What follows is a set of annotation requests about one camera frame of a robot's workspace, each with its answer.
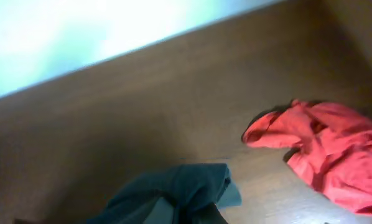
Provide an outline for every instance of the cloth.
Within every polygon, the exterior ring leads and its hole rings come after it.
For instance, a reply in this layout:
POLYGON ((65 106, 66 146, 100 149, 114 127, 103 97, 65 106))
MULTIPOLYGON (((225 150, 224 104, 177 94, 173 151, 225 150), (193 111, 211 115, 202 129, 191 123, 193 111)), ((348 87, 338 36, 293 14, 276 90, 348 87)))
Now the cloth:
POLYGON ((372 120, 340 104, 294 100, 261 114, 242 141, 297 149, 287 163, 306 184, 349 211, 372 215, 372 120))
POLYGON ((182 165, 139 176, 108 203, 101 215, 86 223, 207 223, 196 214, 213 204, 218 208, 241 204, 228 166, 182 165))

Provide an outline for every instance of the white surface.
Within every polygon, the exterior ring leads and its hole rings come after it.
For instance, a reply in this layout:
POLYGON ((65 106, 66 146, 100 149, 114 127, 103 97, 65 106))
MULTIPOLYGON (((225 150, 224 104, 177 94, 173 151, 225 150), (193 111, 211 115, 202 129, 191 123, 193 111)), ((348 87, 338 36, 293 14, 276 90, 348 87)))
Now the white surface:
POLYGON ((278 0, 0 0, 0 97, 278 0))

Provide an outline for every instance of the teal garment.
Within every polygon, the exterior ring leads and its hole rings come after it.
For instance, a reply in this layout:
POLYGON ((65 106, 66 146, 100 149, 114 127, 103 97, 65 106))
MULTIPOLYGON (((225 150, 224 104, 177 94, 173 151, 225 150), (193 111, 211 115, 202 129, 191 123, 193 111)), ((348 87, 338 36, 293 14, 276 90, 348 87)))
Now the teal garment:
POLYGON ((199 223, 193 216, 212 204, 218 208, 241 205, 228 166, 182 165, 139 176, 86 224, 199 223))

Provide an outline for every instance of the wooden surface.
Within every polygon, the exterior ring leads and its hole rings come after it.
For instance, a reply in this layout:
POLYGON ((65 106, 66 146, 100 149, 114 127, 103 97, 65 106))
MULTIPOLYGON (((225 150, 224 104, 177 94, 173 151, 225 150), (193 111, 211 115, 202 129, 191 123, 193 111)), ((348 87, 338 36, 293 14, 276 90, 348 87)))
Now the wooden surface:
POLYGON ((74 223, 129 178, 227 162, 243 196, 229 223, 372 223, 240 142, 292 98, 372 107, 371 71, 317 1, 289 1, 0 100, 0 223, 74 223))

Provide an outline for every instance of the red cloth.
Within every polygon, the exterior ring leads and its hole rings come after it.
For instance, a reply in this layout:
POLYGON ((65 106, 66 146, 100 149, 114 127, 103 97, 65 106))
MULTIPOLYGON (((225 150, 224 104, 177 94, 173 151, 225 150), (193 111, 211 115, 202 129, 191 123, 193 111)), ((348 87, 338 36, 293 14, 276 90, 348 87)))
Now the red cloth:
POLYGON ((297 147, 292 170, 314 190, 354 213, 372 215, 372 121, 346 106, 294 100, 243 134, 251 147, 297 147))

